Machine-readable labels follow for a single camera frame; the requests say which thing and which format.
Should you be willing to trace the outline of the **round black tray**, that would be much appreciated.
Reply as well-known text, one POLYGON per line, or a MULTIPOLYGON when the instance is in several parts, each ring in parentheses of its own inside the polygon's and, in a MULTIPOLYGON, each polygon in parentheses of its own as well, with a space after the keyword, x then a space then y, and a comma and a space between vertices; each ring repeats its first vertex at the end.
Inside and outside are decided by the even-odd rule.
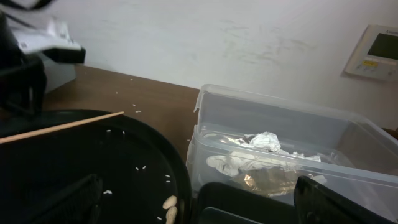
POLYGON ((177 199, 188 223, 191 185, 180 154, 156 129, 107 111, 44 111, 1 121, 1 136, 64 123, 94 123, 1 145, 1 222, 17 223, 46 198, 90 174, 103 182, 100 223, 164 223, 164 202, 177 199))

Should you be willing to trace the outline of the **grey plastic dishwasher rack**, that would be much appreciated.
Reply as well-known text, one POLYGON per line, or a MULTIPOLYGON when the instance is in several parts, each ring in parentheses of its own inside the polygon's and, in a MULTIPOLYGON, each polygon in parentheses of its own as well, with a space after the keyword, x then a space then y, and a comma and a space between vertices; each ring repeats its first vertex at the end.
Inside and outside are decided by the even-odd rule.
POLYGON ((57 63, 45 56, 39 54, 44 64, 44 73, 47 77, 46 93, 49 93, 60 86, 76 78, 75 66, 69 63, 57 63))

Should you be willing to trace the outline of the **wall control panel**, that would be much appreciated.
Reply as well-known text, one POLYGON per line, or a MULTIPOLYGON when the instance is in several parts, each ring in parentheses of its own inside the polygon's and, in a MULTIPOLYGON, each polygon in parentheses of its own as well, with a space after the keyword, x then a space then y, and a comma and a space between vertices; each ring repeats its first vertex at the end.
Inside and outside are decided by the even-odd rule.
POLYGON ((397 28, 367 26, 345 66, 345 73, 396 82, 397 28))

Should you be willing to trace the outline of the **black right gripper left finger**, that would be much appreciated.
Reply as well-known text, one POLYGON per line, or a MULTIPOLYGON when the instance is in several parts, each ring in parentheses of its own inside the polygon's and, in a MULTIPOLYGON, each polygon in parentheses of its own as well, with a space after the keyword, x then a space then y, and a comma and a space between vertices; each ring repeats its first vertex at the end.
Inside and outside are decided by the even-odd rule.
POLYGON ((18 222, 96 224, 100 217, 102 194, 102 179, 90 174, 28 208, 18 222))

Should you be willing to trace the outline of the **clear plastic waste bin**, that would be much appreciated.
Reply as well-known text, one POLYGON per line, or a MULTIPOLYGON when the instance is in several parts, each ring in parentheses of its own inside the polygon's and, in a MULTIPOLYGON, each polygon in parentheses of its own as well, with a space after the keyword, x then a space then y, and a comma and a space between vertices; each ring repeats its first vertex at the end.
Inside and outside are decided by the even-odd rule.
MULTIPOLYGON (((370 120, 346 111, 313 106, 233 88, 204 85, 197 98, 198 121, 187 152, 193 193, 205 159, 232 149, 205 136, 242 136, 272 132, 286 151, 326 155, 325 162, 297 161, 306 175, 349 200, 393 222, 397 221, 397 140, 370 120)), ((270 197, 293 204, 293 191, 270 197)))

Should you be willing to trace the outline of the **wooden chopstick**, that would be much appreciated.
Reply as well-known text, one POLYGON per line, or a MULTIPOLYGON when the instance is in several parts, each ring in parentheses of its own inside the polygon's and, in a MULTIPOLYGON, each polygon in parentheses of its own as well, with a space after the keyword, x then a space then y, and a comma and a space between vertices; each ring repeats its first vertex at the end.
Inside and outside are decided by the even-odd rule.
POLYGON ((75 126, 81 126, 84 124, 88 124, 88 123, 93 123, 93 122, 97 122, 97 121, 101 121, 103 119, 108 119, 108 118, 112 118, 115 116, 119 116, 124 114, 123 111, 117 112, 117 113, 111 113, 111 114, 107 114, 107 115, 102 115, 102 116, 97 116, 94 118, 88 118, 88 119, 84 119, 84 120, 80 120, 80 121, 74 121, 71 123, 66 123, 66 124, 60 124, 57 126, 52 126, 49 128, 44 128, 44 129, 39 129, 39 130, 35 130, 35 131, 30 131, 27 133, 22 133, 22 134, 17 134, 17 135, 13 135, 13 136, 8 136, 8 137, 4 137, 1 138, 1 144, 5 144, 8 142, 13 142, 13 141, 18 141, 21 139, 26 139, 26 138, 32 138, 35 136, 40 136, 43 134, 48 134, 48 133, 52 133, 52 132, 56 132, 56 131, 61 131, 63 129, 68 129, 68 128, 73 128, 75 126))

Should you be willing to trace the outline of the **brown gold snack wrapper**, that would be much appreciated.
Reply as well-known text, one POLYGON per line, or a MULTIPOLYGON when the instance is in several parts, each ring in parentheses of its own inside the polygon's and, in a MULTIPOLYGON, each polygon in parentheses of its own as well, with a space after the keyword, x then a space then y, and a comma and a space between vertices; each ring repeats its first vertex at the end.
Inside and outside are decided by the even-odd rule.
MULTIPOLYGON (((232 142, 261 152, 304 158, 303 154, 281 149, 278 137, 273 133, 246 134, 232 142)), ((224 156, 210 156, 206 163, 230 177, 227 184, 267 197, 291 193, 297 177, 302 173, 302 166, 297 163, 238 151, 224 156)))

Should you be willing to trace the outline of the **black rectangular food-waste tray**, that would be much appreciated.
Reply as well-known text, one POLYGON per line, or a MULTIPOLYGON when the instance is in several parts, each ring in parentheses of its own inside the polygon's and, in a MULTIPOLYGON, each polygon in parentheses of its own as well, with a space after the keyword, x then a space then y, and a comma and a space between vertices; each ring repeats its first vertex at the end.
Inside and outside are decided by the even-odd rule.
POLYGON ((191 223, 298 223, 294 206, 219 182, 198 193, 191 223))

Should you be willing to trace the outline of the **white paper napkin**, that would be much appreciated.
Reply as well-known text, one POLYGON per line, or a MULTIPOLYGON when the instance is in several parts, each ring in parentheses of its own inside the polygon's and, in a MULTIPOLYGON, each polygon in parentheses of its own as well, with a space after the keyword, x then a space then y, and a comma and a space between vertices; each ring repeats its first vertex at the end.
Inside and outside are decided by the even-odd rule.
POLYGON ((282 148, 276 134, 263 132, 243 134, 242 136, 226 133, 209 133, 206 137, 218 141, 232 149, 209 153, 205 159, 206 169, 198 175, 198 181, 226 180, 247 174, 250 171, 297 172, 302 165, 291 159, 303 159, 312 162, 325 162, 326 155, 319 152, 305 155, 300 151, 286 151, 282 148))

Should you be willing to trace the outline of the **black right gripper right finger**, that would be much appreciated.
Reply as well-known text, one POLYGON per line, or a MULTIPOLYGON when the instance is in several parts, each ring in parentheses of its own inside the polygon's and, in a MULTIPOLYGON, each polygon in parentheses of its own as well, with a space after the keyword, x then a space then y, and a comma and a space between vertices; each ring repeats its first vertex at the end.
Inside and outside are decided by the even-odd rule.
POLYGON ((297 179, 294 206, 300 224, 394 224, 306 176, 297 179))

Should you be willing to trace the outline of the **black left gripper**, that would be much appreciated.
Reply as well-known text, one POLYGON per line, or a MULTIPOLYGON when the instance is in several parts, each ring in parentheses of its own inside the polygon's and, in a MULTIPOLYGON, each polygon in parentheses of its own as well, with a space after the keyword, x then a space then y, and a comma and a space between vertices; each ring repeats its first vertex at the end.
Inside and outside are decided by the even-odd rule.
POLYGON ((33 117, 41 113, 47 85, 40 57, 22 53, 1 13, 1 108, 33 117))

